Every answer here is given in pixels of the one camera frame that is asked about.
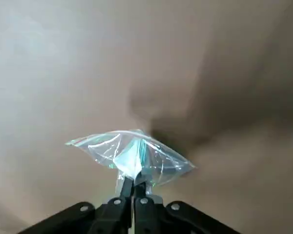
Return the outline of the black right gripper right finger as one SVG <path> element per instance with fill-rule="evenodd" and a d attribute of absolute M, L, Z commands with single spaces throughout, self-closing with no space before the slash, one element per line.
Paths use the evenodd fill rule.
<path fill-rule="evenodd" d="M 237 234 L 238 231 L 182 201 L 166 206 L 147 194 L 146 183 L 134 186 L 136 234 Z"/>

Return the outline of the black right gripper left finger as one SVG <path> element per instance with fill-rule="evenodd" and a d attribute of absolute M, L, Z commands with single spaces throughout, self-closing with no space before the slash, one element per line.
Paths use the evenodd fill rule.
<path fill-rule="evenodd" d="M 133 180 L 125 178 L 120 195 L 96 208 L 76 203 L 28 228 L 21 234 L 126 234 L 130 228 Z"/>

